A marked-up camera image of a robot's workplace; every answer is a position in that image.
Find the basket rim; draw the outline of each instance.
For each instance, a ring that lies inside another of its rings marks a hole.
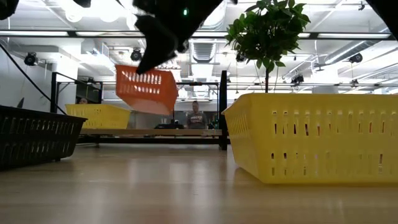
[[[73,118],[75,120],[80,120],[82,122],[87,120],[86,118],[80,118],[80,117],[76,117],[76,116],[69,116],[69,115],[64,115],[64,114],[57,114],[57,113],[50,113],[50,112],[43,112],[43,111],[36,111],[36,110],[28,110],[28,109],[24,109],[24,108],[14,108],[11,106],[0,105],[0,114],[2,111],[10,111],[10,112],[16,112],[16,113],[31,112],[31,113],[39,114],[41,116],[48,116],[50,114],[51,118],[60,118],[60,119]]]

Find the security camera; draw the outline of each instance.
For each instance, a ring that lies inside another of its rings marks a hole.
[[[236,55],[236,62],[244,62],[245,60],[246,60],[246,57],[243,54]]]
[[[141,60],[142,58],[141,49],[139,48],[133,49],[130,58],[133,62],[138,62],[139,60]]]
[[[39,60],[36,57],[35,52],[29,52],[24,60],[25,65],[28,66],[35,66],[39,63]]]
[[[304,82],[304,77],[303,77],[303,75],[300,74],[300,75],[293,76],[292,81],[290,83],[297,85],[297,84],[300,84],[303,82]]]
[[[351,63],[359,63],[362,62],[363,56],[361,54],[356,54],[348,59]]]

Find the black metal frame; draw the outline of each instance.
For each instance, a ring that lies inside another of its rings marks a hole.
[[[224,115],[221,114],[227,107],[227,72],[221,73],[220,83],[200,83],[200,82],[180,82],[178,85],[216,85],[218,91],[217,112],[218,129],[222,130],[221,136],[213,138],[114,138],[109,136],[82,136],[79,144],[85,143],[120,143],[120,144],[216,144],[222,151],[226,151],[230,140],[228,139],[228,129]]]
[[[57,75],[69,78],[70,80],[73,80],[73,82],[57,82]],[[58,109],[57,109],[57,105],[58,105],[58,98],[59,98],[59,93],[63,90],[60,90],[60,85],[62,83],[66,83],[67,85],[69,85],[70,83],[74,83],[74,84],[83,84],[92,88],[95,88],[98,90],[98,94],[99,94],[99,102],[97,102],[98,104],[102,103],[102,94],[103,94],[103,89],[104,89],[104,85],[103,82],[92,82],[92,83],[99,83],[101,85],[100,88],[91,86],[81,80],[77,80],[74,78],[70,78],[67,75],[64,75],[62,73],[59,72],[52,72],[51,74],[51,104],[50,104],[50,112],[51,113],[57,113]]]

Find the white wall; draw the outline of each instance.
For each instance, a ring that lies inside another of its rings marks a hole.
[[[51,71],[39,66],[28,67],[24,61],[14,57],[21,68],[48,96],[51,94]],[[25,109],[50,111],[50,102],[25,78],[7,55],[0,49],[0,105],[17,106],[24,100]]]

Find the black cable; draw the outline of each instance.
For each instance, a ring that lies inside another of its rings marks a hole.
[[[49,100],[49,102],[51,102],[51,99],[36,85],[35,82],[33,82],[33,80],[26,74],[26,72],[23,71],[23,69],[21,69],[21,67],[18,65],[18,63],[13,59],[13,57],[11,56],[11,54],[6,50],[6,48],[0,44],[0,48],[4,51],[4,53],[6,53],[6,55],[10,58],[10,60],[14,63],[14,65],[18,68],[18,70],[20,72],[22,72],[22,74],[24,74],[24,76],[30,81],[30,83],[44,96],[46,97],[46,99]],[[63,114],[67,115],[64,110],[61,109],[61,107],[59,107],[57,104],[55,104],[55,106],[58,108],[58,110],[60,110]]]

